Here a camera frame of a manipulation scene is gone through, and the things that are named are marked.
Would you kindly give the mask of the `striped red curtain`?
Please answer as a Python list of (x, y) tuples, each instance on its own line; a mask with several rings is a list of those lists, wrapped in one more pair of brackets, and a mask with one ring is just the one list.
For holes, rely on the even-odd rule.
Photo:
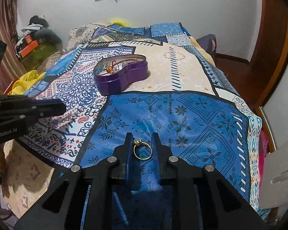
[(18, 42), (17, 0), (0, 0), (0, 40), (7, 45), (0, 65), (0, 94), (3, 94), (11, 81), (26, 73), (14, 52)]

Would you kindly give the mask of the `white cabinet with stickers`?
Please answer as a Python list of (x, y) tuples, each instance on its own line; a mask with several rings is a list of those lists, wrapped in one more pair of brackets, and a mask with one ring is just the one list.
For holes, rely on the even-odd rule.
[(288, 205), (288, 141), (267, 154), (259, 194), (262, 209)]

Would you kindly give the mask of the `pile of clothes and boxes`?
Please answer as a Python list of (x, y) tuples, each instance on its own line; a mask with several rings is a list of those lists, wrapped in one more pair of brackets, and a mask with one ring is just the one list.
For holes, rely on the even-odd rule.
[[(51, 30), (46, 19), (42, 17), (37, 15), (31, 17), (29, 24), (22, 28), (21, 33), (22, 35), (14, 46), (14, 52), (28, 72), (38, 69), (47, 58), (62, 50), (61, 38)], [(38, 47), (25, 58), (21, 58), (20, 51), (35, 40), (38, 42)]]

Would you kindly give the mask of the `dark purple pillow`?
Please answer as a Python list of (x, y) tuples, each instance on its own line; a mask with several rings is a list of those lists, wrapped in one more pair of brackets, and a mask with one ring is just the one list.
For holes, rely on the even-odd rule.
[(212, 57), (213, 60), (215, 60), (217, 42), (214, 34), (208, 34), (197, 39), (197, 43)]

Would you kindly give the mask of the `small beaded jewelry piece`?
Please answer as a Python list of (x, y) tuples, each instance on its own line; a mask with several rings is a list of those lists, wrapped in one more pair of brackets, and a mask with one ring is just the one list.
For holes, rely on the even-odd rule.
[(114, 67), (111, 63), (107, 62), (98, 67), (94, 73), (98, 76), (110, 75), (114, 73)]

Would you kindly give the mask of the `orange box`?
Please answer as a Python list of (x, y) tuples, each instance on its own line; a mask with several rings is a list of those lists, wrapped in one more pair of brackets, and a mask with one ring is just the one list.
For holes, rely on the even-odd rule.
[(32, 41), (29, 45), (27, 45), (23, 50), (20, 51), (20, 57), (25, 58), (31, 51), (38, 47), (38, 42)]

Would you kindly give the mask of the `blue patchwork bedspread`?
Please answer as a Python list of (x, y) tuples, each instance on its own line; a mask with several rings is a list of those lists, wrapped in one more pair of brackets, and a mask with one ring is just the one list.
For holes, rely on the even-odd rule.
[[(133, 134), (127, 180), (112, 187), (111, 229), (172, 229), (173, 188), (158, 183), (156, 151), (161, 143), (188, 164), (214, 166), (256, 211), (258, 188), (250, 167), (255, 119), (240, 98), (219, 96), (212, 66), (200, 55), (188, 55), (169, 44), (137, 47), (109, 42), (105, 47), (79, 45), (68, 64), (55, 64), (44, 78), (26, 90), (28, 97), (59, 98), (69, 110), (87, 108), (87, 121), (76, 123), (78, 133), (65, 135), (65, 144), (52, 161), (68, 171), (74, 165), (96, 165)], [(93, 70), (103, 58), (143, 55), (149, 76), (119, 94), (102, 95)]]

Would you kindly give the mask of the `white sliding wardrobe door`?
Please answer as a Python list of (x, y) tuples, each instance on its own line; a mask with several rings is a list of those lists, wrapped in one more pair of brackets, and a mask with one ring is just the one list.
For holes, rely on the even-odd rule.
[(282, 147), (288, 141), (288, 64), (272, 96), (264, 105), (276, 147)]

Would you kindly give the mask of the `purple heart-shaped tin box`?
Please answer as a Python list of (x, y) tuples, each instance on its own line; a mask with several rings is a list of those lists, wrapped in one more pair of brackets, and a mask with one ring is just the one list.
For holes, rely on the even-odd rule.
[[(122, 67), (124, 60), (132, 63)], [(104, 63), (111, 63), (114, 73), (98, 76), (94, 72)], [(99, 92), (104, 96), (119, 94), (126, 90), (132, 83), (145, 80), (149, 76), (147, 58), (143, 55), (119, 55), (101, 59), (93, 70), (94, 81)]]

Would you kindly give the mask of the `silver ring keychain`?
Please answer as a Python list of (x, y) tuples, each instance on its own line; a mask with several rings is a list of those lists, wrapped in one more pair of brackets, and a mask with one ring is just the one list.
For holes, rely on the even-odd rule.
[(129, 65), (130, 63), (132, 63), (132, 60), (124, 60), (124, 61), (121, 63), (121, 66), (122, 66), (122, 67), (125, 67), (125, 66)]

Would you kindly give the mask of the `yellow cloth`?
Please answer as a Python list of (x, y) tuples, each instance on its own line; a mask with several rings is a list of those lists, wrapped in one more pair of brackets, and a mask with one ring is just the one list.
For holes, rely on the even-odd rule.
[(12, 85), (8, 95), (23, 95), (26, 90), (31, 88), (38, 81), (41, 81), (45, 72), (39, 73), (37, 70), (31, 70), (18, 78)]

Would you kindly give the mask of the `wooden wardrobe frame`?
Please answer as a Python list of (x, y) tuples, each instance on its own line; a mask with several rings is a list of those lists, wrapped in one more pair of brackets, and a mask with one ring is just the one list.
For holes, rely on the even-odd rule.
[(251, 58), (259, 92), (253, 106), (264, 106), (288, 64), (288, 8), (283, 0), (262, 0), (260, 28)]

